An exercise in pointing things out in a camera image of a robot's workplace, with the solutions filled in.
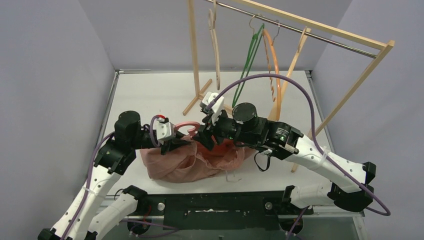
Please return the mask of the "pink shorts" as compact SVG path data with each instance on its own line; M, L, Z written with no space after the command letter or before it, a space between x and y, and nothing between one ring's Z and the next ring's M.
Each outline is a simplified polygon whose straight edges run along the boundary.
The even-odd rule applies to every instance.
M160 148L141 149L140 155L150 179L169 183L190 183L215 176L220 172L232 172L256 150L237 147L232 140L224 140L207 150L192 139L189 144L161 154Z

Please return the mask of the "beige wooden hanger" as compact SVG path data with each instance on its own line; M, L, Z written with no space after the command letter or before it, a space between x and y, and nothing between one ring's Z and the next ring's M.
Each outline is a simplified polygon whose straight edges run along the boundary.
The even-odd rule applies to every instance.
M208 27L209 33L212 42L212 48L214 52L215 59L215 79L216 79L216 89L220 90L221 88L221 70L220 70L220 54L219 54L219 45L218 38L216 34L216 18L217 18L217 1L213 0L213 8L208 10Z
M293 57L293 59L292 59L292 62L291 62L291 64L290 64L290 66L289 66L289 68L288 68L288 72L287 72L287 77L288 78L290 78L291 77L291 75L292 75L292 73L293 73L293 71L294 71L294 68L295 68L295 66L296 66L296 63L297 63L297 60L298 60L298 58L299 58L299 56L300 56L300 54L301 54L301 51L302 51L302 49L303 49L303 46L304 46L304 43L305 43L305 41L307 40L307 36L305 36L305 33L309 33L311 31L311 29L309 28L309 27L305 27L304 29L303 29L303 31L302 31L302 34L301 34L301 37L300 37L300 39L299 39L299 43L298 43L298 46L297 46L297 50L296 50L296 53L294 54L294 57ZM275 41L275 38L277 37L278 35L276 35L273 39L272 39L272 41L273 41L273 46L274 46L274 41ZM286 92L286 89L287 89L287 87L288 87L288 82L283 82L283 83L281 83L281 94L282 94L282 101L283 101L283 98L284 98L284 94L285 94L285 92Z

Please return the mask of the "white shorts drawstring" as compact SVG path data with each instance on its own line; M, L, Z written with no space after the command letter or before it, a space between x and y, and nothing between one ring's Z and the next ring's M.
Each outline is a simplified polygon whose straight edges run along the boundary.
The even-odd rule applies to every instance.
M242 180L243 178L238 176L236 171L225 171L225 181L227 183L238 183Z

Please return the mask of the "black metal base frame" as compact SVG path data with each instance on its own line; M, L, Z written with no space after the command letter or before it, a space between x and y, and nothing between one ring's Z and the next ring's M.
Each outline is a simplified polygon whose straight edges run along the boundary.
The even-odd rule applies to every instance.
M278 191L148 194L131 217L155 218L179 230L289 230L301 213Z

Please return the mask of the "orange plastic hanger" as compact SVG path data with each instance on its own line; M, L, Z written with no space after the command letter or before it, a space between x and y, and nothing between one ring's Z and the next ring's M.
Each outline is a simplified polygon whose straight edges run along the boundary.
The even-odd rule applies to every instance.
M268 72L270 74L279 74L279 63L275 48L273 46L273 40L265 27L262 30L262 39L265 49ZM283 98L281 93L281 81L280 79L274 77L269 77L269 81L273 106L268 115L268 120L278 121L280 119Z

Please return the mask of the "beige wooden hanger right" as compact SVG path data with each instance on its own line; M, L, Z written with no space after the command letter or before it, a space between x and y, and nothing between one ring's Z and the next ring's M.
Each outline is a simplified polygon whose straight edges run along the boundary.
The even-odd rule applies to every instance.
M297 60L298 60L298 58L299 58L299 56L300 56L300 54L301 54L301 51L302 51L302 49L303 49L303 46L304 46L304 43L305 43L305 41L307 40L307 36L305 36L305 33L309 33L311 31L311 29L309 28L309 27L305 27L304 29L303 29L303 31L302 31L302 34L301 34L301 37L300 37L300 39L299 39L299 43L298 43L298 46L297 46L297 50L296 50L296 53L294 54L294 57L293 57L293 59L292 59L292 62L291 62L291 64L290 64L290 66L289 66L289 68L288 68L288 72L287 72L287 77L288 78L290 78L291 77L291 75L292 75L292 73L293 73L293 71L294 71L294 68L295 68L295 66L296 66L296 63L297 63ZM275 41L275 38L277 37L278 35L276 35L273 39L272 39L272 41L273 41L273 46L274 46L274 41ZM282 101L283 101L283 98L284 98L284 94L285 94L285 92L286 92L286 89L287 89L287 87L288 87L288 82L283 82L283 83L281 83L281 94L282 94Z

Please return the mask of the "wooden clothes rack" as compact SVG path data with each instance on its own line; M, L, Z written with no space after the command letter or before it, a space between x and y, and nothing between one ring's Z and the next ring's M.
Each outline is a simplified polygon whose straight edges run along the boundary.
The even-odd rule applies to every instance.
M362 56L366 56L369 58L372 58L373 60L370 62L370 64L366 67L366 69L362 72L360 77L357 79L357 81L351 86L351 88L346 92L345 96L339 101L339 103L335 106L335 108L331 111L331 113L321 122L321 124L314 128L315 135L317 136L322 130L325 129L325 127L328 125L328 123L332 120L332 118L339 112L339 110L345 105L345 103L349 100L349 98L356 92L356 90L361 86L361 84L367 79L367 77L373 72L373 70L379 65L379 63L384 59L384 57L390 52L390 50L394 47L395 41L390 40L388 43L383 43L377 40L373 40L368 37L364 37L346 30L342 30L337 27L333 27L318 21L314 21L305 17L298 16L296 14L277 9L275 7L271 7L253 0L232 0L233 2L237 2L239 4L254 8L259 11L263 11L275 16L278 16L279 18L283 18L287 21L292 21L298 24L302 24L305 27L310 28L311 30L319 30L328 34L331 34L332 36L337 36L339 38L370 47L372 49L379 50L378 54L373 54L364 50L361 50L359 48L355 48L353 46L346 45L344 43L340 43L334 40L331 40L330 38L322 37L320 35L313 34L311 32L306 32L305 36L319 40L321 42L325 42L327 44L348 50L350 52L354 52L357 54L360 54ZM220 6L222 8L226 8L241 14L244 14L246 16L249 16L250 19L259 19L265 23L273 24L277 26L279 29L283 28L292 32L296 32L300 34L300 37L302 35L302 32L304 29L296 28L291 25L283 24L280 21L272 20L269 17L265 17L262 14L254 14L250 11L246 11L244 9L241 9L239 7L234 7L225 3L222 3L221 1L216 1L217 6ZM195 88L195 95L194 98L191 100L191 102L187 105L187 107L182 111L183 116L186 116L189 111L194 107L194 105L202 100L202 97L205 96L205 91L208 89L208 87L212 84L213 80L209 79L205 85L200 88L200 78L199 78L199 63L198 63L198 47L197 47L197 39L196 39L196 20L195 20L195 10L194 10L194 1L193 0L187 0L187 9L188 9L188 25L189 25L189 38L190 38L190 47L191 47L191 58L192 58L192 68L193 68L193 79L194 79L194 88Z

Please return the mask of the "green plastic hanger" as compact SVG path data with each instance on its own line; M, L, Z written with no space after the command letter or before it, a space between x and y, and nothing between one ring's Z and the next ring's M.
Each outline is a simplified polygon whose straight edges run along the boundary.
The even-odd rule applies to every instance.
M259 48L260 41L262 39L262 32L263 32L264 28L265 28L265 24L263 23L259 27L258 31L252 35L252 38L251 38L251 41L250 41L250 44L249 44L249 48L248 48L248 52L247 52L247 56L246 56L246 60L245 60L245 63L244 63L244 67L243 67L243 70L242 70L241 75L240 75L241 79L247 77L249 75L250 71L251 71L252 65L254 63L254 60L255 60L255 57L256 57L256 54L257 54L257 51L258 51L258 48ZM241 95L241 93L244 89L244 86L245 86L244 82L239 83L236 86L235 93L234 93L234 96L233 96L233 99L232 99L232 104L231 104L232 107L236 106L236 104L237 104L237 102L240 98L240 95Z

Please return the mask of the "beige wooden hanger left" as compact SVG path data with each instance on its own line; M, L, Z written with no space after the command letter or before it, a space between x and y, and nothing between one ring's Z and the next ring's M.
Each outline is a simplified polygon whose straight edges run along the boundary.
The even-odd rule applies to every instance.
M217 1L213 0L213 8L208 10L208 27L209 33L212 42L212 48L214 52L215 59L215 79L216 79L216 89L220 90L221 88L221 70L220 70L220 54L219 54L219 45L218 38L216 34L216 18L217 18Z

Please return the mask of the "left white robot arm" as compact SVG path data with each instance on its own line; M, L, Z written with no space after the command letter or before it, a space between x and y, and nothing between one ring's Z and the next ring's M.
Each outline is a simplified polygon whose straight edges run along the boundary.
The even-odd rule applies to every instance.
M117 200L98 212L108 192L136 159L136 151L153 149L156 132L141 125L138 112L124 111L114 124L114 132L104 137L92 154L87 180L51 228L44 228L39 240L101 240L132 213L148 207L147 192L130 185Z

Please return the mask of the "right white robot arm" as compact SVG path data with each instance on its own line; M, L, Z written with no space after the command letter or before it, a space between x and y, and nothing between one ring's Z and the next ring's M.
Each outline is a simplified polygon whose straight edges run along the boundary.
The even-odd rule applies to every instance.
M289 214L315 205L335 205L357 213L373 202L374 189L369 185L376 174L373 163L355 163L316 147L291 125L259 117L251 103L238 104L231 117L223 111L216 122L210 116L202 121L193 139L208 150L232 140L237 147L252 148L269 159L296 163L327 179L305 187L287 186L281 207Z

